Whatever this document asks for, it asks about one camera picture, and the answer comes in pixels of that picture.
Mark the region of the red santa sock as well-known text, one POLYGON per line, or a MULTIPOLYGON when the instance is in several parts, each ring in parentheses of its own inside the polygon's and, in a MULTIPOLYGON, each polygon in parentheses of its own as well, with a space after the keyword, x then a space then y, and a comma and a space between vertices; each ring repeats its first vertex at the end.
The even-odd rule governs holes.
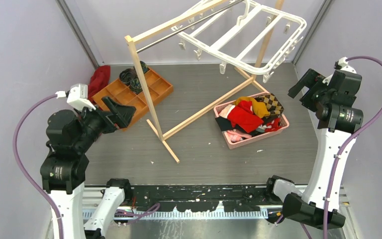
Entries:
POLYGON ((261 130, 261 132, 263 133, 266 133, 266 132, 274 132, 274 131, 277 131, 279 129, 282 128, 282 125, 280 123, 280 118, 276 118, 274 119, 273 121, 265 124, 265 125, 261 125, 259 127, 259 129, 261 130))

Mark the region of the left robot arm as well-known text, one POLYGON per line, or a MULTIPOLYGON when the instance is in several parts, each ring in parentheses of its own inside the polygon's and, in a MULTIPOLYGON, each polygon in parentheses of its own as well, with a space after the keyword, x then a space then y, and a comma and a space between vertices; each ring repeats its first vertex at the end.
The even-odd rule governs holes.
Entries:
POLYGON ((87 222, 83 221, 82 199, 86 169, 86 152, 102 135, 129 126, 136 112, 134 106, 119 104, 104 97, 107 111, 89 102, 78 108, 61 110, 48 119, 46 143, 49 153, 40 174, 42 187, 51 200, 54 234, 57 239, 103 239, 118 206, 132 202, 127 179, 110 179, 103 201, 87 222))

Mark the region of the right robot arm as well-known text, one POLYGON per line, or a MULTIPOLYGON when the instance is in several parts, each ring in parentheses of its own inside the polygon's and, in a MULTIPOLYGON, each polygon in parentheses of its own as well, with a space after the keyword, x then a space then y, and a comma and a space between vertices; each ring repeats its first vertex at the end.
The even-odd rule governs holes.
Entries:
POLYGON ((307 87, 302 106, 314 112, 320 130, 317 155, 309 183, 300 192, 293 181, 274 175, 267 181, 264 198, 282 202, 281 216, 317 229, 337 229, 345 224, 339 213, 339 192, 346 160, 355 140, 344 142, 363 123, 363 112, 353 107, 362 76, 354 69, 335 70, 324 77, 313 69, 289 89, 288 96, 307 87))

